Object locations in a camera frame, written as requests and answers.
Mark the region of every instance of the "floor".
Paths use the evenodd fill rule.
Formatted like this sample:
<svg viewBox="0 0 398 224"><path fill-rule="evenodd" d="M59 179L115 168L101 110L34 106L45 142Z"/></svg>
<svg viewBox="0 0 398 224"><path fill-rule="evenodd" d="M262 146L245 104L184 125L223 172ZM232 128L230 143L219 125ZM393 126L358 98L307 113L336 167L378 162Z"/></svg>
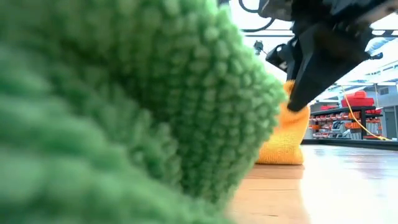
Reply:
<svg viewBox="0 0 398 224"><path fill-rule="evenodd" d="M231 206L238 223L398 223L398 151L303 151L304 166L254 167Z"/></svg>

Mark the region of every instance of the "cloth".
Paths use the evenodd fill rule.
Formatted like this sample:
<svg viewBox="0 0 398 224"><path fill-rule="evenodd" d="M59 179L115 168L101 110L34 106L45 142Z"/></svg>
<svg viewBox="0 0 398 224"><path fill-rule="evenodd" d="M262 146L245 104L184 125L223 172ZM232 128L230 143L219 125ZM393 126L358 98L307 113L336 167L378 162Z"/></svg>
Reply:
<svg viewBox="0 0 398 224"><path fill-rule="evenodd" d="M1 223L231 223L282 84L204 0L0 3Z"/></svg>
<svg viewBox="0 0 398 224"><path fill-rule="evenodd" d="M293 81L284 85L286 94L293 90ZM265 142L259 153L258 164L291 164L301 165L304 162L300 144L310 121L310 107L299 112L290 111L287 103L281 103L279 126L275 128L269 141Z"/></svg>

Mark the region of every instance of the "black robotic arm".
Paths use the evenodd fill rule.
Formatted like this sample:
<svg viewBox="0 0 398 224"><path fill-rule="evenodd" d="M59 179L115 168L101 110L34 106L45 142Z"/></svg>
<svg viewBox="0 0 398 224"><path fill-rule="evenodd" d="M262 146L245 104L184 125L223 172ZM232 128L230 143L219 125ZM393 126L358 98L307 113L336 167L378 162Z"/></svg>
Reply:
<svg viewBox="0 0 398 224"><path fill-rule="evenodd" d="M257 13L292 21L294 37L266 60L295 80L288 107L299 111L368 59L370 24L396 12L398 0L260 0Z"/></svg>

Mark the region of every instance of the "window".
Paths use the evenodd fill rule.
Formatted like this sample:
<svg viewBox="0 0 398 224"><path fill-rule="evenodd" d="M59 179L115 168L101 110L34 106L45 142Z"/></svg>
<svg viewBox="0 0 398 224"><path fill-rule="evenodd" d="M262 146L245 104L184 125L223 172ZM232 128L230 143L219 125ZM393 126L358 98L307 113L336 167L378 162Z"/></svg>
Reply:
<svg viewBox="0 0 398 224"><path fill-rule="evenodd" d="M386 88L381 88L379 91L380 91L380 95L386 95L386 94L389 93L388 87L386 87Z"/></svg>

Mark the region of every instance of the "black cable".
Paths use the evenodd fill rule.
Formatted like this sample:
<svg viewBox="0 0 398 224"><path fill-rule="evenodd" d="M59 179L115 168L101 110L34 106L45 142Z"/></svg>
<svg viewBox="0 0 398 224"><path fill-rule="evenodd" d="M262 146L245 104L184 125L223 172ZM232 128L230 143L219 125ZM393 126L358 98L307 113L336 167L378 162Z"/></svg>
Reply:
<svg viewBox="0 0 398 224"><path fill-rule="evenodd" d="M266 30L268 27L270 27L272 25L272 23L274 23L275 19L272 18L265 26L258 28L258 29L242 29L243 32L259 32L262 30Z"/></svg>
<svg viewBox="0 0 398 224"><path fill-rule="evenodd" d="M257 13L259 10L258 9L248 9L246 6L244 6L243 4L243 0L239 0L239 5L242 7L243 10L245 10L246 12L250 12L250 13Z"/></svg>

